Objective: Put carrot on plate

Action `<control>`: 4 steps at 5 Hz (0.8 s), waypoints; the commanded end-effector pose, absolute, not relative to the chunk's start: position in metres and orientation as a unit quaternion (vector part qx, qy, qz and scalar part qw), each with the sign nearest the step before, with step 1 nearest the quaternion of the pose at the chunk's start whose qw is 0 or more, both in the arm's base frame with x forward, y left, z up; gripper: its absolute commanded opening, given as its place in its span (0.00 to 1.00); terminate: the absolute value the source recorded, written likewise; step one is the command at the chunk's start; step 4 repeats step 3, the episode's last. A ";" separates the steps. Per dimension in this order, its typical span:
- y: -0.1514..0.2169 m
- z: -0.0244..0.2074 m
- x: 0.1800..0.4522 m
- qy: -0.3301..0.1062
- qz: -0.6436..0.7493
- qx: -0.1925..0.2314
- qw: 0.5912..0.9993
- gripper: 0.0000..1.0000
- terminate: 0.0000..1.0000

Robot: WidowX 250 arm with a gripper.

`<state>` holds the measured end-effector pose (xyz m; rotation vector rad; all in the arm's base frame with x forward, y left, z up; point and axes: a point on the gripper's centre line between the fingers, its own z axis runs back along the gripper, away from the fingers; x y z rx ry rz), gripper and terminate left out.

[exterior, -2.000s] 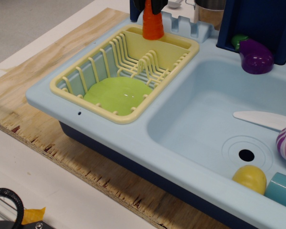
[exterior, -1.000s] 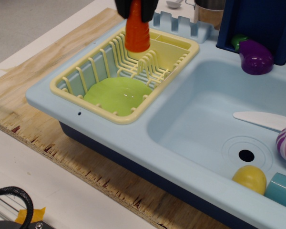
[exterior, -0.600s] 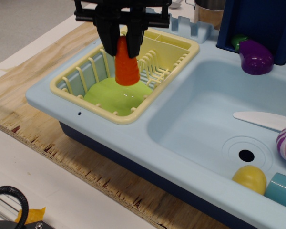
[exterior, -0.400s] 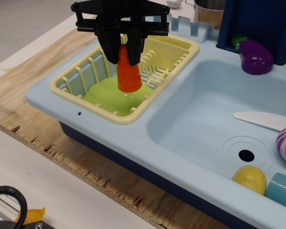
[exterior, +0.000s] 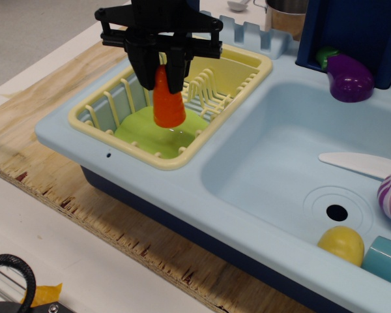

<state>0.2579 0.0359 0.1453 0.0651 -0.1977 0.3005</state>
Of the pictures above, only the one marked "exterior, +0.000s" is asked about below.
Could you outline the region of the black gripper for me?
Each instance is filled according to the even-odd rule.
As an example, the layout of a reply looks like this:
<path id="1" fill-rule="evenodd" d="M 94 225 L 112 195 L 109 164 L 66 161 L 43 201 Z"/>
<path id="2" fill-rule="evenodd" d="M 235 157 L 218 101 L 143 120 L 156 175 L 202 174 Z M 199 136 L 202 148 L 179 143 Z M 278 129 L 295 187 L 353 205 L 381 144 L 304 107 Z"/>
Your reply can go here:
<path id="1" fill-rule="evenodd" d="M 106 46 L 124 48 L 140 85 L 155 86 L 158 52 L 166 53 L 169 92 L 182 91 L 194 56 L 220 58 L 223 23 L 195 9 L 187 1 L 132 1 L 100 8 L 94 17 L 102 25 Z"/>

